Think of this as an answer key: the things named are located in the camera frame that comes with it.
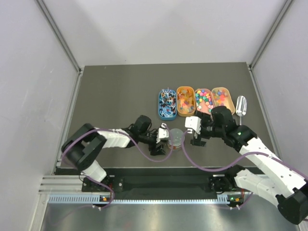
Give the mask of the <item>clear plastic jar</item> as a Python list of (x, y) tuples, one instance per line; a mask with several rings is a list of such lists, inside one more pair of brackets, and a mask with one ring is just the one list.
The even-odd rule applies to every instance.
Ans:
[(170, 150), (173, 150), (174, 152), (181, 151), (182, 145), (181, 143), (174, 143), (173, 145), (170, 142), (167, 142), (167, 147)]

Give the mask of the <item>clear jar lid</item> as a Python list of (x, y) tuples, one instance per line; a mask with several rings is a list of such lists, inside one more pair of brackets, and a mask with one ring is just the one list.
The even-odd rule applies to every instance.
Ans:
[(170, 135), (172, 136), (169, 137), (168, 139), (168, 144), (171, 145), (171, 142), (173, 142), (174, 146), (181, 146), (181, 141), (182, 141), (182, 136), (184, 132), (179, 129), (179, 128), (173, 128), (170, 130)]

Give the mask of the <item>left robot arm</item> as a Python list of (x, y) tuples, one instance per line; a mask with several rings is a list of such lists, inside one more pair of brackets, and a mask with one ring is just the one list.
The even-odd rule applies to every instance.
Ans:
[(63, 157), (80, 173), (92, 180), (99, 191), (109, 186), (109, 175), (96, 161), (102, 149), (130, 148), (138, 143), (148, 145), (150, 155), (164, 155), (162, 141), (169, 138), (166, 124), (151, 130), (152, 121), (145, 115), (126, 128), (99, 129), (86, 123), (77, 130), (61, 147)]

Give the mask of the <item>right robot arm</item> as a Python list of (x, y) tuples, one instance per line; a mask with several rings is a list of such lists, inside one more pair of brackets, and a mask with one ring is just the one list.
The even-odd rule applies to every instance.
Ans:
[(237, 124), (230, 109), (215, 107), (211, 114), (197, 112), (185, 119), (191, 144), (203, 146), (202, 139), (221, 138), (240, 154), (226, 167), (225, 186), (245, 189), (277, 207), (292, 224), (308, 219), (308, 177), (279, 159), (248, 126)]

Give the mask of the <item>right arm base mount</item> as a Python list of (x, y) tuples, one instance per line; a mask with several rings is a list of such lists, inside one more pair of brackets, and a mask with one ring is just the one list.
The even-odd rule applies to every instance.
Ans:
[(209, 186), (211, 187), (211, 190), (214, 191), (216, 194), (236, 191), (237, 189), (239, 189), (239, 187), (235, 183), (235, 177), (242, 170), (246, 170), (246, 168), (240, 165), (235, 165), (228, 168), (224, 173), (224, 176), (211, 176), (209, 178)]

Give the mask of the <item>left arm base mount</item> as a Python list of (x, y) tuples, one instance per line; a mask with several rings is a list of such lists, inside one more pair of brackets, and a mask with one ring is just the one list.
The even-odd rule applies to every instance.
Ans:
[(104, 186), (101, 186), (88, 178), (82, 178), (81, 175), (78, 176), (79, 180), (82, 182), (81, 191), (84, 193), (98, 193), (98, 192), (109, 192), (110, 190)]

